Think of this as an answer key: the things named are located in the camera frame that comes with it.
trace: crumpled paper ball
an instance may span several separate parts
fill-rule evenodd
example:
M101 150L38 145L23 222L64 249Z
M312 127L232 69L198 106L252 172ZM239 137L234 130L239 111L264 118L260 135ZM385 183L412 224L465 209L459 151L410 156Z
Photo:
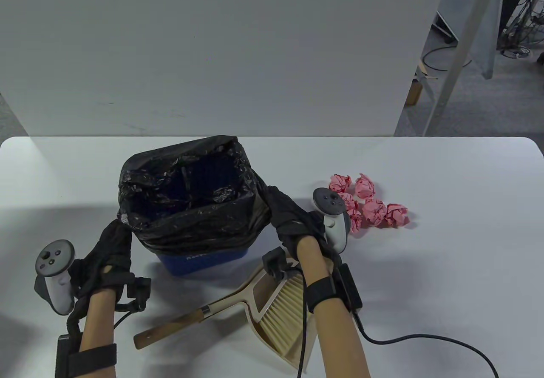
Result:
M366 175L361 176L355 182L355 193L360 199L369 199L376 193L374 191L374 183Z
M339 176L334 174L331 177L331 183L329 184L329 189L335 193L345 193L348 187L351 185L350 176Z
M344 204L346 204L346 211L348 211L348 215L352 216L359 210L359 201L356 201L353 199L353 195L350 193L338 193L340 195L340 198L344 200Z
M383 222L387 215L387 207L379 199L367 199L361 209L363 217L371 226L378 226Z
M408 208L400 204L387 205L385 220L389 226L405 226L410 222L410 219L408 218Z
M363 223L363 216L359 211L355 211L353 215L350 215L351 220L351 233L357 233L361 230Z

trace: wrist strap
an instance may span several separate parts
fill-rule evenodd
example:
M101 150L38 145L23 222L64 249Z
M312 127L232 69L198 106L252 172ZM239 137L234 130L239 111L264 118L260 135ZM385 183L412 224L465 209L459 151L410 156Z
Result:
M68 377L90 374L103 368L113 367L116 363L116 344L76 352L68 357Z
M337 298L338 293L332 276L324 277L306 287L306 302L308 311L313 313L315 306L329 298Z
M111 288L115 290L115 302L121 300L125 285L134 283L136 277L130 272L108 272L100 276L98 289Z

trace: hand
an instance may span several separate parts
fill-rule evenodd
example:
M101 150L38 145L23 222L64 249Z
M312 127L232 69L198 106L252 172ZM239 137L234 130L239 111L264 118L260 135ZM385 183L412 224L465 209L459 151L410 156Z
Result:
M297 258L297 245L303 236L313 236L319 242L323 256L332 258L334 249L325 239L323 215L318 211L306 212L275 186L268 186L265 198L272 213L270 222L293 259Z
M115 219L102 231L99 241L84 259L76 259L68 272L76 298L88 297L101 288L102 273L106 266L110 273L130 271L132 232ZM115 286L117 300L124 285Z

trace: gray carpet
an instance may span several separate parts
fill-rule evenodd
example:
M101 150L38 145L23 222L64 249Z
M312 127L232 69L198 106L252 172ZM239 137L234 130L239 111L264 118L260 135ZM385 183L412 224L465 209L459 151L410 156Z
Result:
M423 53L445 46L441 37L431 31ZM447 69L453 49L435 52L427 63ZM535 141L544 151L544 67L536 59L544 45L532 47L525 59L508 59L497 53L493 79L484 80L474 63L465 67L437 129L440 136L521 136ZM439 77L429 80L435 96L447 73L432 71ZM432 104L423 93L416 106L404 108L397 136L421 135Z
M10 137L26 135L26 131L0 94L0 145Z

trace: white wall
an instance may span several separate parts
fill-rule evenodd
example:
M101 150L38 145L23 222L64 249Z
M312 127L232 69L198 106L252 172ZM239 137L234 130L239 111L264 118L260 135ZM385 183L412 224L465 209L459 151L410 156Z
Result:
M439 0L0 0L30 135L391 135Z

